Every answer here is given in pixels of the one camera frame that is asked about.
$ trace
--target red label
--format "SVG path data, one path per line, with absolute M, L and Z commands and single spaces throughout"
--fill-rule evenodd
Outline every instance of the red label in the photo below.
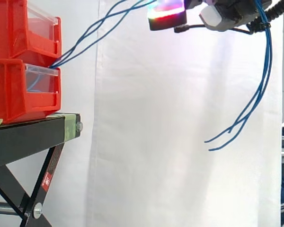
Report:
M 51 181 L 52 181 L 52 175 L 49 174 L 49 172 L 46 172 L 44 178 L 43 178 L 43 181 L 42 181 L 42 184 L 41 186 L 43 187 L 44 191 L 48 191 L 49 189 L 49 185 L 51 184 Z

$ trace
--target bolt head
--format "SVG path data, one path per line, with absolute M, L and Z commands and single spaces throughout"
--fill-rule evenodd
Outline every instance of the bolt head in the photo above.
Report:
M 83 123 L 82 122 L 77 122 L 76 124 L 76 130 L 78 132 L 82 132 L 83 131 Z
M 33 210 L 33 216 L 35 219 L 39 219 L 42 215 L 42 203 L 37 203 L 35 206 L 34 206 L 34 210 Z

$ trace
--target robotic arm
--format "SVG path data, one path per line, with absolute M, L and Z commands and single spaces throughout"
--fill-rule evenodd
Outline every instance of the robotic arm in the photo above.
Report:
M 250 33 L 264 31 L 264 25 L 258 18 L 259 13 L 253 0 L 203 0 L 206 6 L 200 13 L 204 26 L 214 31 L 226 31 L 241 25 L 247 25 Z M 149 8 L 151 30 L 185 27 L 186 11 L 200 5 L 202 0 L 158 0 Z M 271 0 L 262 0 L 264 9 L 271 5 Z M 268 21 L 284 13 L 284 0 L 280 0 L 266 11 Z

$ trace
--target white backdrop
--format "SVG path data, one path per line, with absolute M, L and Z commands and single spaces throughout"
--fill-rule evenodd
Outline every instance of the white backdrop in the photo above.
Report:
M 100 15 L 115 2 L 101 1 Z M 188 12 L 190 24 L 200 9 Z M 99 44 L 88 226 L 280 225 L 283 20 L 272 26 L 265 97 L 217 152 L 208 149 L 229 137 L 204 140 L 230 126 L 257 89 L 264 34 L 150 32 L 144 9 Z

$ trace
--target red plastic drawer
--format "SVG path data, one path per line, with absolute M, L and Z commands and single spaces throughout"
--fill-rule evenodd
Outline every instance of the red plastic drawer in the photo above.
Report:
M 27 0 L 0 0 L 0 59 L 49 67 L 61 56 L 61 20 Z
M 61 108 L 59 69 L 0 59 L 0 122 L 43 119 Z

